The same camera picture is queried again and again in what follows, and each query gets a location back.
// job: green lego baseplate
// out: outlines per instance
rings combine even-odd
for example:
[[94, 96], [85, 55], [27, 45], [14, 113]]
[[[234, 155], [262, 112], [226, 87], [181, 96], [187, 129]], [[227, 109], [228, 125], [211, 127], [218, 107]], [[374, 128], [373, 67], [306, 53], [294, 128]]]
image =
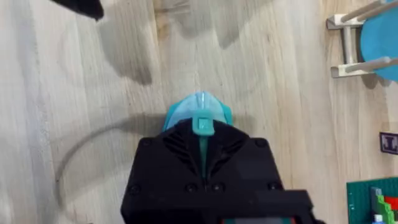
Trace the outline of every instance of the green lego baseplate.
[[[398, 177], [348, 182], [347, 204], [349, 224], [370, 224], [373, 222], [370, 199], [371, 187], [380, 188], [384, 196], [398, 197]], [[388, 210], [386, 210], [386, 215], [391, 218]]]

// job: teal plate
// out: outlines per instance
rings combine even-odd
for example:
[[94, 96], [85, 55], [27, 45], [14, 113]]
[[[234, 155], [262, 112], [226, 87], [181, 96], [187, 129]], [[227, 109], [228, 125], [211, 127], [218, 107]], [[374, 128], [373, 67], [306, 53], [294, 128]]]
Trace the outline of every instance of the teal plate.
[[[386, 56], [398, 58], [398, 7], [365, 21], [361, 52], [365, 62]], [[398, 81], [398, 65], [376, 69], [375, 72], [383, 78]]]

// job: vent slot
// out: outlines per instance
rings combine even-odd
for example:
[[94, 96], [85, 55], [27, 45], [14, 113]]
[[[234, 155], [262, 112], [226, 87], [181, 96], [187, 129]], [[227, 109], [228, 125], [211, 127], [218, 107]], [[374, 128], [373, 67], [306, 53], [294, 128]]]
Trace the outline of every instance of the vent slot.
[[175, 131], [163, 138], [165, 147], [175, 155], [193, 174], [197, 175], [191, 155], [180, 132]]
[[243, 139], [234, 141], [229, 146], [221, 149], [221, 156], [211, 170], [211, 176], [214, 176], [220, 169], [243, 147]]

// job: lego brick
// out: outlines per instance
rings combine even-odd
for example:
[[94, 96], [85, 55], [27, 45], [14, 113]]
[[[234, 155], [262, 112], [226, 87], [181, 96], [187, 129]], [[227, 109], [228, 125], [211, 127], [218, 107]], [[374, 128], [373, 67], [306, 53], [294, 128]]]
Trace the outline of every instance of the lego brick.
[[370, 189], [370, 197], [371, 197], [371, 208], [374, 214], [377, 214], [377, 196], [382, 195], [382, 191], [380, 188], [371, 187]]
[[391, 205], [391, 209], [398, 210], [398, 197], [386, 197], [386, 196], [384, 196], [384, 201]]
[[377, 213], [383, 216], [385, 224], [395, 224], [394, 212], [391, 210], [391, 205], [384, 201], [383, 195], [377, 196]]
[[398, 197], [398, 178], [367, 180], [347, 183], [347, 203], [349, 224], [369, 224], [373, 221], [371, 187], [382, 190], [383, 195]]

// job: small sign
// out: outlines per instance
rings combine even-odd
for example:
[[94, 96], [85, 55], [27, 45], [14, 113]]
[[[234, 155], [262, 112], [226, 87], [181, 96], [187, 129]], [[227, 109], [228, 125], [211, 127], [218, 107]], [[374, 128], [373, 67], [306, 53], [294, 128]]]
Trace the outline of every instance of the small sign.
[[398, 134], [380, 133], [380, 149], [382, 152], [398, 155]]

